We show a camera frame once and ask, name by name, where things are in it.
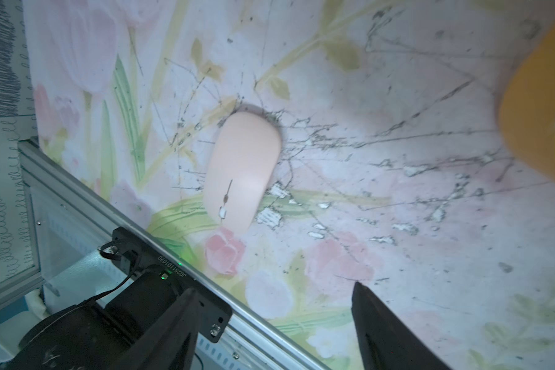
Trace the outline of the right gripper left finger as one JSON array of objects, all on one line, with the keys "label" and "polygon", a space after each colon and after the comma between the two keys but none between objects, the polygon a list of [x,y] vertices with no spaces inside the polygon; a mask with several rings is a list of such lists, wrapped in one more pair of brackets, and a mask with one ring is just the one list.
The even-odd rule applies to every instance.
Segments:
[{"label": "right gripper left finger", "polygon": [[110,369],[189,369],[198,335],[198,293],[189,288]]}]

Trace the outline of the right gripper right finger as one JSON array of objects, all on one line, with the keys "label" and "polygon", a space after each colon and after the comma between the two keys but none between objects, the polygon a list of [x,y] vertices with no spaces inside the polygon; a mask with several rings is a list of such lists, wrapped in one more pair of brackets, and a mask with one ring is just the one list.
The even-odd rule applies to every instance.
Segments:
[{"label": "right gripper right finger", "polygon": [[360,282],[353,288],[351,313],[365,369],[450,369]]}]

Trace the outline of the yellow storage box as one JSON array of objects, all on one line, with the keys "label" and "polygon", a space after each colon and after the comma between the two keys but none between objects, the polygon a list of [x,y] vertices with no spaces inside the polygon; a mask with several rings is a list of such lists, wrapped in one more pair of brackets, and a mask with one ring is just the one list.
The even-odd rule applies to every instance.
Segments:
[{"label": "yellow storage box", "polygon": [[512,154],[555,181],[555,24],[510,80],[498,122]]}]

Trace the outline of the floral pink table mat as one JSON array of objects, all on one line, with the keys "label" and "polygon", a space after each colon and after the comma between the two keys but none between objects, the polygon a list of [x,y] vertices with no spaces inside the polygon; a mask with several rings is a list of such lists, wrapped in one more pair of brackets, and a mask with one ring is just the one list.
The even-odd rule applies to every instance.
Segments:
[{"label": "floral pink table mat", "polygon": [[[369,286],[456,369],[555,369],[555,182],[496,120],[555,1],[26,1],[42,151],[334,369]],[[282,151],[248,230],[225,120]]]}]

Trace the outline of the left pink mouse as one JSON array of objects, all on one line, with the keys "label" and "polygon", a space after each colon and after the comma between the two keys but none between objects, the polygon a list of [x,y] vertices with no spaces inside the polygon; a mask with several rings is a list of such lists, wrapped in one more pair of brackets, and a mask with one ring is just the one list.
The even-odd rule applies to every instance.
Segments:
[{"label": "left pink mouse", "polygon": [[224,122],[203,186],[211,219],[235,234],[250,227],[282,151],[277,128],[259,115],[238,112]]}]

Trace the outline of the aluminium mounting rail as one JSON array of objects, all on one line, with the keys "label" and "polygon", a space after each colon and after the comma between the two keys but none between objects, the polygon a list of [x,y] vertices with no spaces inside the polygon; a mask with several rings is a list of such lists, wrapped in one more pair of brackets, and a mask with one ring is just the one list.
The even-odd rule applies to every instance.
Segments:
[{"label": "aluminium mounting rail", "polygon": [[206,368],[320,369],[294,344],[209,278],[196,271],[39,149],[18,144],[34,253],[53,311],[100,296],[111,302],[143,273],[195,288],[202,325],[197,354]]}]

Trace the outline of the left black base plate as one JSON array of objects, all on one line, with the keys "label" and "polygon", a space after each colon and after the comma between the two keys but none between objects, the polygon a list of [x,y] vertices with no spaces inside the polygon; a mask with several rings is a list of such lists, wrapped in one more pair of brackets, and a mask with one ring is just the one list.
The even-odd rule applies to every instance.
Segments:
[{"label": "left black base plate", "polygon": [[233,310],[211,289],[126,228],[113,231],[99,247],[101,257],[130,278],[131,284],[106,305],[106,311],[133,337],[141,337],[189,288],[199,297],[198,332],[212,343],[220,341]]}]

